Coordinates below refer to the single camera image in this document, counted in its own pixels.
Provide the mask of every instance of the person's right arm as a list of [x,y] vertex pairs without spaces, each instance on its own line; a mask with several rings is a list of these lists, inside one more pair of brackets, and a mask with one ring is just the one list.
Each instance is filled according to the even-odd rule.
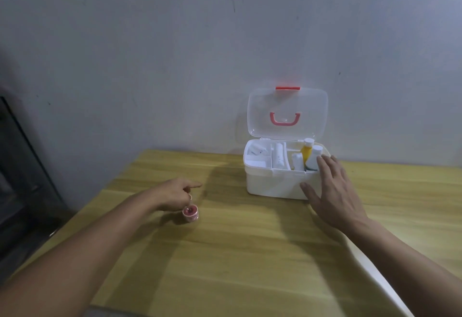
[[462,281],[369,219],[345,169],[318,156],[319,198],[300,186],[319,217],[343,232],[376,266],[415,316],[462,316]]

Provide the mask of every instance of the person's left arm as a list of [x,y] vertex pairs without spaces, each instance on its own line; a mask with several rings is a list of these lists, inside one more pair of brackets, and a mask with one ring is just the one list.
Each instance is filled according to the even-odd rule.
[[0,315],[81,316],[149,214],[182,210],[199,186],[176,178],[130,196],[10,279],[0,289]]

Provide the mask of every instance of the transparent lid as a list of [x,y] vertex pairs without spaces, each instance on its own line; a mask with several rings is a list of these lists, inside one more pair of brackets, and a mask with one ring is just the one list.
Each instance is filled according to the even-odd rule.
[[327,93],[320,89],[256,89],[247,107],[249,133],[271,139],[319,139],[326,127],[327,106]]

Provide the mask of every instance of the hand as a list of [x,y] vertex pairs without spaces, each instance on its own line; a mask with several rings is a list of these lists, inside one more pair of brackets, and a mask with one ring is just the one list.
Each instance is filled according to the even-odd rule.
[[186,178],[167,180],[153,188],[133,195],[149,205],[151,211],[179,211],[191,202],[191,188],[198,188],[202,183]]
[[361,199],[337,158],[318,156],[317,163],[321,174],[321,198],[309,184],[300,184],[317,215],[343,233],[348,231],[355,221],[367,220]]

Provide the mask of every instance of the pink tape roll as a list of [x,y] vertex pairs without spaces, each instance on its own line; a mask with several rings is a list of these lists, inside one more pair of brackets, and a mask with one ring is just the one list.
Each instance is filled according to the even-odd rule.
[[194,222],[199,218],[199,209],[196,205],[191,204],[183,209],[183,217],[188,222]]

